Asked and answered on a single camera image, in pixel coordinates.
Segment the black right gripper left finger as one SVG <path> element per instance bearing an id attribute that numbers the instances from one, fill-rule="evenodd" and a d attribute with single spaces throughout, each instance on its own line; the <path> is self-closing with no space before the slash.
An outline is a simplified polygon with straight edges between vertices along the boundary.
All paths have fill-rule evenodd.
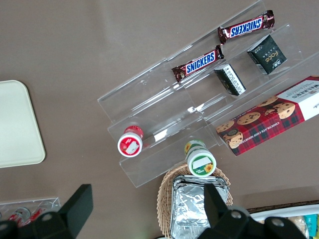
<path id="1" fill-rule="evenodd" d="M 93 211 L 92 185 L 82 184 L 57 212 L 47 212 L 33 223 L 33 239 L 75 239 Z"/>

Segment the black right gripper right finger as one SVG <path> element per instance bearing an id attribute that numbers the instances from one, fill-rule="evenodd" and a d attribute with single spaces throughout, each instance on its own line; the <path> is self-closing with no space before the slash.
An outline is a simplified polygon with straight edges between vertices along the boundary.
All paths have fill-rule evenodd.
<path id="1" fill-rule="evenodd" d="M 248 214 L 240 207 L 228 207 L 212 184 L 204 185 L 204 209 L 210 227 L 200 239 L 248 238 Z"/>

